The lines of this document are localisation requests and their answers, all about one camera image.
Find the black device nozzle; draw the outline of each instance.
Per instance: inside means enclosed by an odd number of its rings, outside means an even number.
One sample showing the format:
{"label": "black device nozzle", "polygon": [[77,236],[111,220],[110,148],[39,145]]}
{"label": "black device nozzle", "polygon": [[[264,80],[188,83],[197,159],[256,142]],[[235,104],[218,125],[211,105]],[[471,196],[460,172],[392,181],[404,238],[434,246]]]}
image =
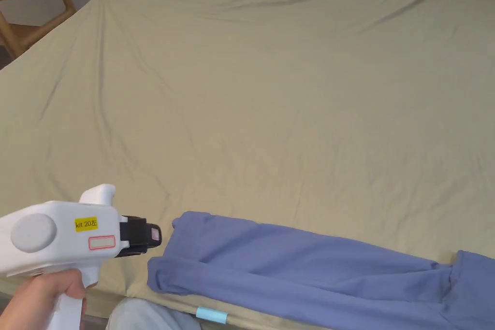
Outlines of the black device nozzle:
{"label": "black device nozzle", "polygon": [[156,224],[147,223],[145,218],[127,217],[127,222],[120,223],[120,240],[128,241],[129,247],[123,248],[118,257],[139,255],[149,248],[161,245],[161,229]]}

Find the white handheld device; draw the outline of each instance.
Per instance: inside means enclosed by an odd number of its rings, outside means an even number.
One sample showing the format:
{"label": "white handheld device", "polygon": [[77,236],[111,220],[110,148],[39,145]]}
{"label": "white handheld device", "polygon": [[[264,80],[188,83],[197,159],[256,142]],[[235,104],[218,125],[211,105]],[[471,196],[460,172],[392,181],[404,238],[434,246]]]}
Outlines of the white handheld device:
{"label": "white handheld device", "polygon": [[[77,268],[85,287],[98,282],[104,260],[161,244],[161,230],[112,207],[116,188],[88,189],[79,202],[48,201],[0,218],[0,274],[38,275]],[[76,330],[82,300],[62,294],[47,330]]]}

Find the blue clothing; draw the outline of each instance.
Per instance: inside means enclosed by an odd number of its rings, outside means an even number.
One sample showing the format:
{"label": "blue clothing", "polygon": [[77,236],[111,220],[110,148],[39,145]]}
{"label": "blue clothing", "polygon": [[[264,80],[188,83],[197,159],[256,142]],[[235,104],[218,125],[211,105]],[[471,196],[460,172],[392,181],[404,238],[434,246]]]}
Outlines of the blue clothing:
{"label": "blue clothing", "polygon": [[187,212],[148,286],[334,330],[495,329],[495,260],[438,264],[354,240]]}

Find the gray circular button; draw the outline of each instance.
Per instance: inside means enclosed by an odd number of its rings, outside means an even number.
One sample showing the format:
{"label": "gray circular button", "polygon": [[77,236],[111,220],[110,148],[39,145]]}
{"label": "gray circular button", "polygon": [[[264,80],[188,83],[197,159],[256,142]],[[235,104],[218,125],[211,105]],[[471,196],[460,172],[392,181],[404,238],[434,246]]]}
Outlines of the gray circular button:
{"label": "gray circular button", "polygon": [[11,241],[19,250],[34,253],[50,245],[56,234],[57,226],[48,215],[29,214],[14,225]]}

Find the yellow label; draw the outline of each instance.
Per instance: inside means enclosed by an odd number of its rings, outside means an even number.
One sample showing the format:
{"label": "yellow label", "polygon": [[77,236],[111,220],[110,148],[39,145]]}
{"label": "yellow label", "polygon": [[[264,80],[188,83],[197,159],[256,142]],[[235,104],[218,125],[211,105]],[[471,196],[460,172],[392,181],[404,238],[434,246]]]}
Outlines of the yellow label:
{"label": "yellow label", "polygon": [[98,218],[79,218],[76,220],[76,232],[84,232],[86,230],[97,230]]}

